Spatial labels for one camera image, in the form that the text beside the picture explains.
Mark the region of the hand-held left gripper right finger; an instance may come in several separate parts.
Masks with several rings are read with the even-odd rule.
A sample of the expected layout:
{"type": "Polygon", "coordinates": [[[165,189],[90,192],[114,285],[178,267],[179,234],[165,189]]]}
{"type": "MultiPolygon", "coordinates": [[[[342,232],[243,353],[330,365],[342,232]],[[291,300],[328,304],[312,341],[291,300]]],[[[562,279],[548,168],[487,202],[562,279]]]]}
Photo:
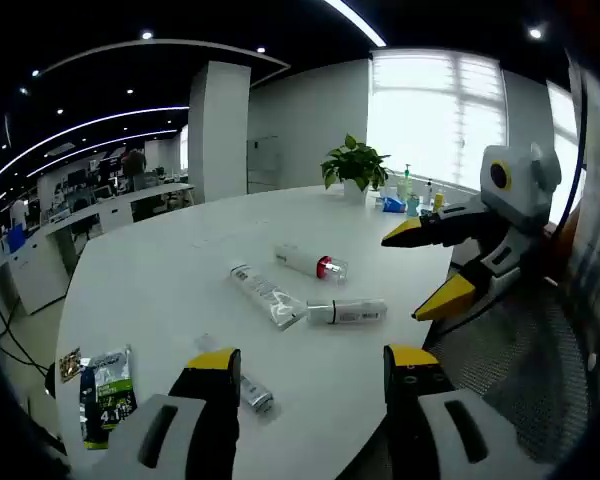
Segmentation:
{"type": "Polygon", "coordinates": [[[457,389],[429,352],[383,349],[386,434],[395,479],[544,479],[504,416],[457,389]]]}

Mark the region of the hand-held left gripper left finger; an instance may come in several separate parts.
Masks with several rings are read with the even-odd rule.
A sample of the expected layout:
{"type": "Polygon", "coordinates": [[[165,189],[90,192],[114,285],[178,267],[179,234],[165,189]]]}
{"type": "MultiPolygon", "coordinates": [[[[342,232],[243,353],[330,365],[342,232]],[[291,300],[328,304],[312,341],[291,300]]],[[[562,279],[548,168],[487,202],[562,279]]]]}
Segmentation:
{"type": "Polygon", "coordinates": [[[166,395],[155,394],[109,437],[94,479],[230,479],[239,438],[241,352],[190,360],[166,395]]]}

